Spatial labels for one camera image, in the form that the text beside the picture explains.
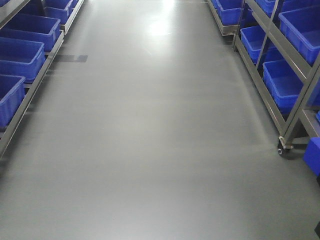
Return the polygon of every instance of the floor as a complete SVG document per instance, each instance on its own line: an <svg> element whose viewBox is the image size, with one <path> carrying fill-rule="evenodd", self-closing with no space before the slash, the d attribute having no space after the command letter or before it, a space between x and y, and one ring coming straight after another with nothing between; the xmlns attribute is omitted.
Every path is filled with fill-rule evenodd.
<svg viewBox="0 0 320 240"><path fill-rule="evenodd" d="M2 159L0 239L318 239L230 44L202 0L86 0Z"/></svg>

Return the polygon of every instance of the plastic storage bin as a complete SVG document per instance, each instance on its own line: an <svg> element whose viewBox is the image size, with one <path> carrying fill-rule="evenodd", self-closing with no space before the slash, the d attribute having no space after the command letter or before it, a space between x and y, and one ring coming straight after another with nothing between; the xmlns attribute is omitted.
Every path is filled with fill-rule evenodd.
<svg viewBox="0 0 320 240"><path fill-rule="evenodd" d="M296 103L303 83L285 60L265 62L263 70L263 81L275 103L282 113L289 113ZM320 94L313 105L320 105Z"/></svg>
<svg viewBox="0 0 320 240"><path fill-rule="evenodd" d="M312 65L320 51L320 6L279 14L280 30Z"/></svg>
<svg viewBox="0 0 320 240"><path fill-rule="evenodd" d="M214 8L216 9L218 7L217 0L211 0L211 2Z"/></svg>
<svg viewBox="0 0 320 240"><path fill-rule="evenodd" d="M42 42L44 51L51 52L60 35L59 24L56 18L20 13L0 30L0 37Z"/></svg>
<svg viewBox="0 0 320 240"><path fill-rule="evenodd" d="M71 7L74 8L77 5L78 2L79 2L79 0L73 0L72 4L71 4Z"/></svg>
<svg viewBox="0 0 320 240"><path fill-rule="evenodd" d="M25 77L0 75L0 127L5 127L25 97Z"/></svg>
<svg viewBox="0 0 320 240"><path fill-rule="evenodd" d="M318 122L320 123L320 111L315 115L315 117L318 120Z"/></svg>
<svg viewBox="0 0 320 240"><path fill-rule="evenodd" d="M256 0L262 10L271 17L275 7L276 0ZM284 0L281 11L291 11L295 9L305 8L310 6L310 2L307 0Z"/></svg>
<svg viewBox="0 0 320 240"><path fill-rule="evenodd" d="M25 5L19 12L20 14L29 14L29 15L41 15L39 8L36 4L32 4L32 1Z"/></svg>
<svg viewBox="0 0 320 240"><path fill-rule="evenodd" d="M305 150L303 160L314 172L315 175L320 174L320 137L313 137Z"/></svg>
<svg viewBox="0 0 320 240"><path fill-rule="evenodd" d="M241 41L254 64L257 63L266 33L258 26L242 28ZM271 44L265 56L265 62L283 59L277 48Z"/></svg>
<svg viewBox="0 0 320 240"><path fill-rule="evenodd" d="M216 0L217 12L225 26L237 25L241 14L242 0Z"/></svg>
<svg viewBox="0 0 320 240"><path fill-rule="evenodd" d="M50 18L60 19L61 24L66 24L73 10L73 0L46 0L45 2L45 15Z"/></svg>
<svg viewBox="0 0 320 240"><path fill-rule="evenodd" d="M0 74L24 76L32 83L45 62L41 42L0 37Z"/></svg>

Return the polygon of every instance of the metal shelving rack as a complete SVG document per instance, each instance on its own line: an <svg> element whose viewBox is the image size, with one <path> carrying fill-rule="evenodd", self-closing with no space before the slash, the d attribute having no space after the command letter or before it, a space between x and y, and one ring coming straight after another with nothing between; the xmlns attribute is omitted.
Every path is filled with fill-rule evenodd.
<svg viewBox="0 0 320 240"><path fill-rule="evenodd" d="M298 137L298 132L301 127L301 125L299 125L299 120L302 122L303 126L311 137L318 136L320 134L320 126L318 123L316 123L314 111L305 108L306 103L308 102L308 97L311 96L311 93L308 93L313 91L313 88L318 82L320 75L320 54L318 55L313 66L310 66L296 50L296 48L282 34L277 21L274 20L278 19L278 14L281 11L283 2L284 0L275 1L272 15L269 17L255 2L255 0L243 0L242 8L244 10L242 11L239 25L233 38L234 49L238 50L279 132L278 152L282 156L293 148L292 141L294 138ZM247 7L252 9L253 17L266 33L262 44L262 51L259 55L257 64L253 64L239 35L240 29L244 26L244 21L242 19L245 19L246 17L245 15L248 12ZM270 42L276 46L284 59L303 82L303 88L300 92L300 95L287 118L284 118L284 116L280 113L280 110L269 93L260 74L261 71L259 65L264 61L263 56L267 52Z"/></svg>
<svg viewBox="0 0 320 240"><path fill-rule="evenodd" d="M3 7L0 7L0 29L13 17L15 16L30 0L10 0ZM74 8L68 22L66 25L61 25L60 28L68 31L71 24L73 23L81 5L84 0L79 0L76 7ZM46 60L41 67L37 77L32 84L25 84L24 88L27 90L27 93L11 119L10 123L6 128L0 129L0 157L3 156L5 150L7 149L13 135L15 134L25 112L27 111L33 97L35 96L43 78L45 77L50 65L54 61L62 43L64 41L64 35L66 32L60 30L60 36L58 37L53 49L51 52L46 52Z"/></svg>
<svg viewBox="0 0 320 240"><path fill-rule="evenodd" d="M216 24L219 27L219 30L222 34L222 36L230 36L230 35L234 35L235 32L238 29L238 25L230 25L230 26L225 26L222 24L221 19L217 13L217 10L215 9L214 5L212 4L211 0L207 0L210 10L212 12L212 15L215 19Z"/></svg>

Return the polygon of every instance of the rack wheel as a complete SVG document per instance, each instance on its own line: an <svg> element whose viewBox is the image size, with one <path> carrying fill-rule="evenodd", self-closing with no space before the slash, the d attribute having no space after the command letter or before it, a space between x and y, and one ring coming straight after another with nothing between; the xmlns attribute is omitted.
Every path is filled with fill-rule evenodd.
<svg viewBox="0 0 320 240"><path fill-rule="evenodd" d="M285 157L290 152L290 149L284 149L284 146L282 146L282 143L279 141L278 143L278 154L281 157Z"/></svg>

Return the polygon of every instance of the shelf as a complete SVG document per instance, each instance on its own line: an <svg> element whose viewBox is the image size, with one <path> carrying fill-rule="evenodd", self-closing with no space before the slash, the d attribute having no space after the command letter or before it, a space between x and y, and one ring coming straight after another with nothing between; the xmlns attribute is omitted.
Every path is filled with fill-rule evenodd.
<svg viewBox="0 0 320 240"><path fill-rule="evenodd" d="M271 94L269 93L263 79L261 78L260 74L256 70L256 66L252 62L245 46L243 45L243 43L241 42L239 37L237 37L235 39L235 46L238 49L239 54L245 64L248 72L250 73L252 80L253 80L267 110L270 113L270 116L271 116L277 130L279 131L279 133L281 133L286 122L285 122L282 114L280 113L278 106L276 105L274 99L272 98Z"/></svg>
<svg viewBox="0 0 320 240"><path fill-rule="evenodd" d="M270 18L265 14L261 7L254 0L245 0L249 7L253 10L253 17L258 24L267 33L270 40L282 54L284 59L288 62L297 76L303 83L306 82L307 77L312 67L296 50L296 48L289 42L289 40L282 34L277 26L271 22Z"/></svg>
<svg viewBox="0 0 320 240"><path fill-rule="evenodd" d="M219 17L219 15L217 13L217 10L215 9L215 7L212 4L211 0L208 0L208 4L209 4L210 10L212 12L212 15L213 15L213 17L215 19L216 24L219 27L219 30L220 30L222 36L234 35L235 32L238 29L238 25L230 25L230 26L222 25L222 22L221 22L220 17Z"/></svg>
<svg viewBox="0 0 320 240"><path fill-rule="evenodd" d="M65 24L60 25L60 29L63 30L64 35L67 35L72 23L74 22L82 4L84 3L85 0L79 0L76 6L74 7L68 21Z"/></svg>
<svg viewBox="0 0 320 240"><path fill-rule="evenodd" d="M0 29L9 22L30 0L10 0L0 7Z"/></svg>
<svg viewBox="0 0 320 240"><path fill-rule="evenodd" d="M316 112L313 110L302 110L300 112L300 121L303 124L306 132L311 138L320 137L320 124L316 119Z"/></svg>
<svg viewBox="0 0 320 240"><path fill-rule="evenodd" d="M64 33L60 31L60 36L57 39L51 53L47 56L42 68L40 69L37 77L35 78L34 82L31 85L28 85L29 88L27 94L25 95L21 105L17 109L16 113L14 114L11 122L6 127L5 132L0 139L0 157L4 154L9 142L11 141L13 135L15 134L31 100L33 99L34 95L36 94L44 76L46 75L51 63L53 62L55 56L57 55L62 43L64 40Z"/></svg>

